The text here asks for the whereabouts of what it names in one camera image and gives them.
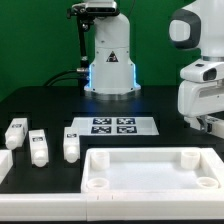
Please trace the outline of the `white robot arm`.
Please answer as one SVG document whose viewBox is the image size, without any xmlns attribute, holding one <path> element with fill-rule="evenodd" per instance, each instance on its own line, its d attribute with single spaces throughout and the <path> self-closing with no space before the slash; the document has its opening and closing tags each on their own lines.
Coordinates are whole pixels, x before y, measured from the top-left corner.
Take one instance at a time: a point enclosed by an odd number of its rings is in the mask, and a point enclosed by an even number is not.
<svg viewBox="0 0 224 224">
<path fill-rule="evenodd" d="M 85 89 L 101 96 L 135 92 L 129 57 L 129 21 L 114 0 L 84 0 L 96 28 L 95 59 Z M 182 68 L 178 111 L 195 129 L 212 130 L 210 115 L 224 111 L 224 0 L 195 0 L 174 12 L 169 37 L 177 49 L 198 48 L 201 57 Z"/>
</svg>

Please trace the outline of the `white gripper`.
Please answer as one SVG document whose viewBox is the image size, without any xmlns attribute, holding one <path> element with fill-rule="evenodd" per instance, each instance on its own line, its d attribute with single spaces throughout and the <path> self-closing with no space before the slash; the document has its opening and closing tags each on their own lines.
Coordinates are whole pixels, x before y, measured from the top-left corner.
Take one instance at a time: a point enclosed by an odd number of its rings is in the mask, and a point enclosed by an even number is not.
<svg viewBox="0 0 224 224">
<path fill-rule="evenodd" d="M 178 111 L 195 118 L 200 130 L 212 131 L 207 116 L 224 111 L 224 62 L 198 59 L 180 71 Z"/>
</svg>

